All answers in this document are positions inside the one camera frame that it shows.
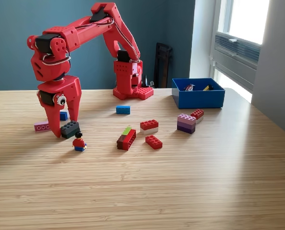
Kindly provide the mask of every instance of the white lego brick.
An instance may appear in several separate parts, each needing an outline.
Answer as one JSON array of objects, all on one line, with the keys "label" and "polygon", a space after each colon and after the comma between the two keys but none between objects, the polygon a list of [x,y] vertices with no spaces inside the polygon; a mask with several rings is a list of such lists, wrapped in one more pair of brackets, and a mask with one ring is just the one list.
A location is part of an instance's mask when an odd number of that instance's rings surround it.
[{"label": "white lego brick", "polygon": [[148,134],[150,134],[150,133],[155,133],[155,132],[157,132],[157,131],[158,131],[158,127],[156,127],[156,128],[151,128],[151,129],[147,129],[147,130],[143,130],[143,129],[141,128],[141,133],[144,134],[144,135],[148,135]]},{"label": "white lego brick", "polygon": [[202,117],[200,117],[198,120],[196,120],[196,124],[200,123],[200,122],[203,120],[203,117],[204,117],[204,116],[202,116]]}]

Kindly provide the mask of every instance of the window frame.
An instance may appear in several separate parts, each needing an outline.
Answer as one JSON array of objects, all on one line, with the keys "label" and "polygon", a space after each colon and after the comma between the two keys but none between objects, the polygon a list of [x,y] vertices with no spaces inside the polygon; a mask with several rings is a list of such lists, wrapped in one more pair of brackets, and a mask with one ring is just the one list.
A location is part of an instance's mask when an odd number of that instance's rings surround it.
[{"label": "window frame", "polygon": [[[214,70],[222,72],[237,84],[252,93],[257,71],[257,62],[242,57],[237,53],[231,52],[224,47],[216,45],[215,36],[220,35],[228,39],[236,39],[242,43],[261,47],[260,44],[253,43],[228,34],[231,24],[231,15],[234,0],[216,0],[213,34],[210,53],[210,78],[214,79]],[[220,15],[221,7],[225,7],[224,17]]]}]

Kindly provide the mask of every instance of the cable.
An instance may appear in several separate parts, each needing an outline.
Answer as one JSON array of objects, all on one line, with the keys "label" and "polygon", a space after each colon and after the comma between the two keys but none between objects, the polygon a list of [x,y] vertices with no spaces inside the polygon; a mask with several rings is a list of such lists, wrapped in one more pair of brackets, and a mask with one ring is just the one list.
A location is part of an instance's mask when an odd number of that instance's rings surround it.
[{"label": "cable", "polygon": [[86,24],[86,25],[80,25],[77,26],[75,29],[82,29],[82,28],[87,28],[91,25],[98,25],[98,26],[103,26],[103,25],[112,25],[115,24],[117,31],[119,32],[119,34],[123,37],[123,39],[128,43],[128,45],[132,48],[132,50],[134,51],[135,55],[136,55],[136,60],[132,60],[133,62],[139,63],[140,59],[139,56],[136,52],[135,47],[131,44],[131,42],[128,40],[128,38],[123,34],[123,32],[120,30],[120,28],[118,27],[118,25],[116,24],[116,22],[114,21],[114,18],[110,18],[112,21],[110,23],[90,23],[90,24]]},{"label": "cable", "polygon": [[98,25],[98,26],[103,26],[103,25],[112,25],[114,23],[114,19],[113,18],[110,18],[112,21],[109,22],[109,23],[90,23],[90,24],[86,24],[86,25],[80,25],[80,26],[77,26],[75,27],[75,29],[81,29],[81,28],[87,28],[91,25]]},{"label": "cable", "polygon": [[[131,44],[131,42],[128,40],[128,38],[123,34],[123,32],[120,30],[120,28],[118,27],[118,25],[116,24],[116,22],[114,21],[114,18],[110,18],[112,21],[109,22],[109,23],[90,23],[90,24],[86,24],[86,25],[80,25],[80,26],[77,26],[75,27],[75,29],[82,29],[82,28],[87,28],[91,25],[98,25],[98,26],[105,26],[105,25],[112,25],[112,24],[115,24],[115,27],[117,28],[117,31],[119,32],[119,34],[123,37],[123,39],[128,43],[128,45],[132,48],[132,50],[134,51],[135,55],[136,55],[136,60],[131,60],[132,62],[136,62],[136,63],[139,63],[140,62],[140,59],[139,59],[139,56],[136,52],[136,49],[135,47]],[[43,56],[42,58],[42,63],[47,65],[47,66],[55,66],[55,65],[59,65],[61,63],[64,63],[66,61],[69,61],[71,59],[71,56],[70,56],[70,52],[67,51],[67,53],[69,54],[68,57],[62,59],[62,60],[59,60],[59,61],[56,61],[56,62],[45,62],[45,58],[47,56],[50,56],[52,54],[46,54]]]},{"label": "cable", "polygon": [[61,63],[64,63],[64,62],[66,62],[66,61],[69,61],[69,60],[71,59],[70,52],[67,51],[67,53],[68,53],[68,56],[67,56],[66,58],[64,58],[64,59],[62,59],[62,60],[59,60],[59,61],[56,61],[56,62],[45,62],[45,58],[46,58],[47,56],[52,55],[52,54],[46,54],[46,55],[44,55],[43,58],[42,58],[42,63],[45,64],[46,66],[55,66],[55,65],[59,65],[59,64],[61,64]]}]

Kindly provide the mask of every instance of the red robotic arm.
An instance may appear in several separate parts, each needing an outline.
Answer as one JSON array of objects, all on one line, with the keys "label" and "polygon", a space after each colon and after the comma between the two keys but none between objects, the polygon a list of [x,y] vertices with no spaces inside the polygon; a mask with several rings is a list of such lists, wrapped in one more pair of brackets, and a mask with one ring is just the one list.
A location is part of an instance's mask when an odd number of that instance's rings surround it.
[{"label": "red robotic arm", "polygon": [[[70,70],[70,52],[85,42],[103,34],[105,43],[114,61],[117,87],[113,94],[119,99],[146,98],[153,95],[150,87],[142,88],[143,62],[135,40],[122,21],[114,3],[96,3],[91,11],[93,16],[81,18],[68,26],[54,26],[42,36],[29,36],[27,45],[34,50],[31,59],[38,81],[37,93],[40,104],[45,108],[48,123],[59,137],[59,111],[67,102],[70,119],[77,121],[81,86],[79,79],[66,75]],[[118,42],[125,50],[120,50]]]}]

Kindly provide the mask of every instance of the blue wall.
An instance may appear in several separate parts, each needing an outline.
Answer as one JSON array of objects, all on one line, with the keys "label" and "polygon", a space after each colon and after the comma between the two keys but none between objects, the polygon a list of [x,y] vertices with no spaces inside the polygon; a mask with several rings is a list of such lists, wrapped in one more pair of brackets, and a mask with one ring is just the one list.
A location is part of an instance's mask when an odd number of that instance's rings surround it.
[{"label": "blue wall", "polygon": [[[41,35],[55,25],[67,25],[86,15],[95,0],[0,0],[0,90],[36,89],[26,45],[29,35]],[[141,52],[143,71],[153,78],[157,42],[171,45],[174,59],[171,78],[188,77],[194,0],[115,0],[121,17]],[[101,36],[71,53],[69,74],[78,76],[83,89],[110,89],[115,86],[113,61]]]}]

